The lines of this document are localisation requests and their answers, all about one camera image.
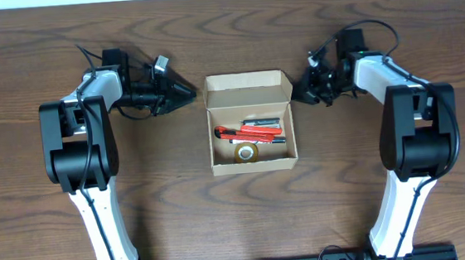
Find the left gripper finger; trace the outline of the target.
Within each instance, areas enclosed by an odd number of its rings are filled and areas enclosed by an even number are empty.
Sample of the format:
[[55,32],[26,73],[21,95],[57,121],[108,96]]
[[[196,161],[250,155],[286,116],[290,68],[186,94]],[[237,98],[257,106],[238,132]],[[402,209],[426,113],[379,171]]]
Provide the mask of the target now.
[[167,98],[166,112],[170,113],[174,110],[184,107],[185,105],[191,104],[196,99],[196,93],[191,94],[177,94],[170,98]]
[[189,89],[184,84],[179,84],[178,82],[172,84],[172,90],[182,98],[194,99],[196,97],[196,91],[194,89]]

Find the black whiteboard marker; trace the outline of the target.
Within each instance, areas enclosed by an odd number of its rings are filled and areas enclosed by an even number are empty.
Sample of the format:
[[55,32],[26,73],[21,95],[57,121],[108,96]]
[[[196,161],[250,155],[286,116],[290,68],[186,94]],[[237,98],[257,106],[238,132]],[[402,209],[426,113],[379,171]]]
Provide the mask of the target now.
[[267,140],[259,140],[259,141],[255,141],[255,140],[232,140],[230,139],[230,143],[232,144],[239,144],[239,143],[253,143],[253,144],[260,144],[260,143],[263,143],[263,144],[270,144],[270,143],[285,143],[287,141],[287,139],[285,137],[274,137],[274,139],[270,140],[270,141],[267,141]]

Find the yellow clear tape roll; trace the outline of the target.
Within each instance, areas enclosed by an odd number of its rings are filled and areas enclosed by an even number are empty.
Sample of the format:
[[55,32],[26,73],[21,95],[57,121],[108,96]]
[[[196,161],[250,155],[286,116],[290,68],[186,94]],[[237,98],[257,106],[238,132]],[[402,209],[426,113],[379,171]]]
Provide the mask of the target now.
[[259,156],[259,150],[253,143],[239,143],[234,152],[238,164],[256,162]]

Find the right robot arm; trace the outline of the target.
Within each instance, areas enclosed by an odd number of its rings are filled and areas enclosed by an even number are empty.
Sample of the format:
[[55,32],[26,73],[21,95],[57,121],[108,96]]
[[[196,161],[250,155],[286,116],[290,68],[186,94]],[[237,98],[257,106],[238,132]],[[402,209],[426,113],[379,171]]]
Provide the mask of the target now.
[[379,152],[387,170],[380,212],[357,260],[414,260],[413,235],[436,182],[458,159],[461,134],[454,89],[399,67],[389,51],[367,48],[362,29],[346,26],[331,36],[337,64],[326,46],[308,54],[293,100],[330,106],[343,94],[370,94],[382,104]]

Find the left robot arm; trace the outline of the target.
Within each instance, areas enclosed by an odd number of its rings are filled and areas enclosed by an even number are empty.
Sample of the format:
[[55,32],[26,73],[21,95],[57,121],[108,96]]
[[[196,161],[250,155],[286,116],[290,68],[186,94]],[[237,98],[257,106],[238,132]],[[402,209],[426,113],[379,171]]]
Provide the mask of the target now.
[[70,94],[41,104],[43,159],[48,178],[79,210],[96,260],[139,260],[119,208],[119,154],[109,113],[135,108],[163,115],[192,103],[196,92],[170,77],[163,55],[143,66],[141,81],[131,80],[126,52],[104,50],[99,59]]

